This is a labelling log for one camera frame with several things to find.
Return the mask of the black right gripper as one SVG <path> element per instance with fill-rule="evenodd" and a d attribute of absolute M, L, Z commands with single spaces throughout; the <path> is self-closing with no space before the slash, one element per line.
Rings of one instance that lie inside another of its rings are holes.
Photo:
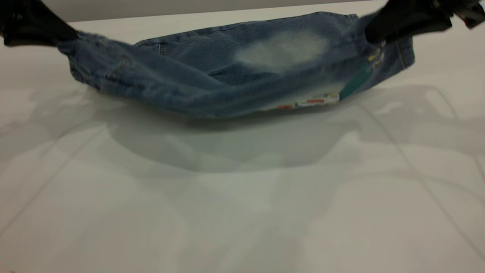
<path fill-rule="evenodd" d="M 425 33 L 451 28 L 450 17 L 461 19 L 468 29 L 485 22 L 479 0 L 388 0 L 379 17 L 365 16 L 365 37 L 369 43 L 392 43 Z"/>

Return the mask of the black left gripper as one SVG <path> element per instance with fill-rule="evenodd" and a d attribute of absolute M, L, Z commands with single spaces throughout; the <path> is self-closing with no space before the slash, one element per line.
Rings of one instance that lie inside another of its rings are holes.
<path fill-rule="evenodd" d="M 41 0 L 1 0 L 0 35 L 7 47 L 55 46 L 71 41 L 78 32 Z"/>

